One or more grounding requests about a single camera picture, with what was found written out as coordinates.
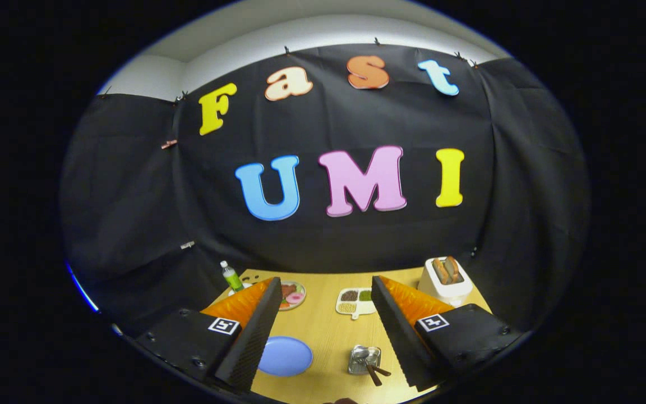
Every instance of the plastic bottle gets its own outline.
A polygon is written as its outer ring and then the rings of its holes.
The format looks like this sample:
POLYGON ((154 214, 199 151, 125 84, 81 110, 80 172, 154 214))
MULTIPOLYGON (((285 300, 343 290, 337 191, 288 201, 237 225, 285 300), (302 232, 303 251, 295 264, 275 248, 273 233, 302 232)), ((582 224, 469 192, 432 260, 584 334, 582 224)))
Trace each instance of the plastic bottle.
POLYGON ((233 292, 243 291, 243 283, 241 283, 241 279, 238 278, 236 270, 229 267, 226 261, 221 261, 221 268, 223 268, 223 278, 226 278, 226 282, 231 286, 233 292))

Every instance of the letter m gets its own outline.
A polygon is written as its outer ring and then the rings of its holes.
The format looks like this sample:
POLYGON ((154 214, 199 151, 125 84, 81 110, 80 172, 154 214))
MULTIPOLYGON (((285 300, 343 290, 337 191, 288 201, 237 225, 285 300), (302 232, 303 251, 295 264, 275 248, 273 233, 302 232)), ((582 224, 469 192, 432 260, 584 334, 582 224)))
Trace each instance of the letter m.
POLYGON ((400 146, 380 146, 370 158, 365 174, 345 151, 331 151, 323 154, 318 163, 328 170, 331 204, 326 209, 330 217, 343 217, 353 212, 353 206, 345 198, 348 190, 352 199, 362 212, 365 212, 377 188, 377 200, 373 203, 376 210, 398 210, 407 201, 400 190, 400 146))

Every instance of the letter u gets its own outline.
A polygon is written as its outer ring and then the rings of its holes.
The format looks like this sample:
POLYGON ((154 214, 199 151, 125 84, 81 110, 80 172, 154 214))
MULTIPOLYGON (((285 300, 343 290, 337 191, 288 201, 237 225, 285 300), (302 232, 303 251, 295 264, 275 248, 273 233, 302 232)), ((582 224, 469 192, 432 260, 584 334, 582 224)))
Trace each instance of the letter u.
POLYGON ((264 172, 262 164, 246 164, 236 169, 236 178, 241 181, 246 207, 254 217, 272 222, 290 217, 298 210, 300 195, 296 182, 297 165, 298 156, 294 155, 281 156, 271 161, 272 169, 279 172, 280 187, 283 189, 283 200, 277 205, 269 204, 264 197, 264 186, 261 184, 261 174, 264 172))

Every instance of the black fabric backdrop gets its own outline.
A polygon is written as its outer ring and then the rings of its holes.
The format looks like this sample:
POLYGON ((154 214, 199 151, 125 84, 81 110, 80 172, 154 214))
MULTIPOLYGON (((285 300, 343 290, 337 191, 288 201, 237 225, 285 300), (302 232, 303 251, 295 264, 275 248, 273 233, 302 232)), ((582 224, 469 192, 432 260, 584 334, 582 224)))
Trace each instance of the black fabric backdrop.
POLYGON ((176 304, 204 307, 225 287, 218 261, 238 269, 345 273, 420 266, 453 255, 492 311, 528 330, 561 296, 589 223, 589 185, 574 129, 544 86, 513 59, 470 67, 428 49, 374 44, 307 49, 241 67, 181 102, 111 94, 93 100, 64 164, 62 223, 84 289, 136 334, 176 304), (389 84, 357 90, 346 62, 375 54, 389 84), (451 71, 440 94, 418 62, 451 71), (270 102, 266 79, 307 71, 313 89, 270 102), (201 95, 233 82, 220 130, 199 135, 201 95), (178 144, 162 150, 167 140, 178 144), (318 157, 347 151, 365 170, 375 148, 403 148, 408 204, 346 217, 325 213, 330 189, 318 157), (461 205, 438 208, 435 151, 461 149, 461 205), (234 176, 261 163, 267 201, 282 198, 271 160, 295 154, 300 206, 264 222, 234 176), (194 241, 192 248, 181 245, 194 241))

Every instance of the light blue letter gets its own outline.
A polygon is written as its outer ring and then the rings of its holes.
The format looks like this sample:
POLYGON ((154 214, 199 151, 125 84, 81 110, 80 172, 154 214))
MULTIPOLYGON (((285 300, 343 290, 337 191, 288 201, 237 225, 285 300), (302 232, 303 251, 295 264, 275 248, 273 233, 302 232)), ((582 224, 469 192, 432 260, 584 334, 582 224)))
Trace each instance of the light blue letter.
POLYGON ((460 92, 457 85, 449 84, 448 77, 445 77, 446 75, 450 76, 450 71, 446 67, 439 66, 438 62, 420 62, 418 63, 418 67, 428 72, 428 76, 430 76, 433 85, 442 94, 457 95, 460 92))
POLYGON ((283 200, 278 205, 269 204, 264 197, 264 186, 261 184, 261 174, 264 171, 262 164, 246 164, 236 169, 243 198, 254 217, 267 221, 283 220, 298 210, 300 197, 295 172, 297 165, 298 156, 281 156, 271 161, 271 167, 279 172, 280 187, 283 189, 283 200))

